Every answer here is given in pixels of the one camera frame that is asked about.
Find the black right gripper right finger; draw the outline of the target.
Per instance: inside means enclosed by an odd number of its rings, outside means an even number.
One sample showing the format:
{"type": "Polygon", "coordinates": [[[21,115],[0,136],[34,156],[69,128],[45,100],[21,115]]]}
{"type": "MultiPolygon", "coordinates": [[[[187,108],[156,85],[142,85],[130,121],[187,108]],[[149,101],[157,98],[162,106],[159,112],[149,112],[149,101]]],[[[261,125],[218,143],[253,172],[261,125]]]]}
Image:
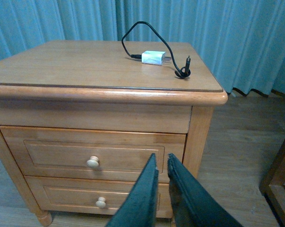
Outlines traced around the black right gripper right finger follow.
{"type": "Polygon", "coordinates": [[[241,227],[172,153],[168,158],[169,194],[178,227],[241,227]]]}

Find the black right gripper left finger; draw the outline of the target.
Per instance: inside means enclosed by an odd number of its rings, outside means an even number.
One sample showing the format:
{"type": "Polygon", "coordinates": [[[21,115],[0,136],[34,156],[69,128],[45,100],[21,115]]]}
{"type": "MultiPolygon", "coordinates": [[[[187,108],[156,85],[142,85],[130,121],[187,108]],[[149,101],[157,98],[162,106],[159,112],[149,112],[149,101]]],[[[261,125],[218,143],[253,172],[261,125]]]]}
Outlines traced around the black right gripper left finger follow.
{"type": "Polygon", "coordinates": [[[153,227],[156,223],[159,171],[151,154],[126,200],[107,227],[153,227]]]}

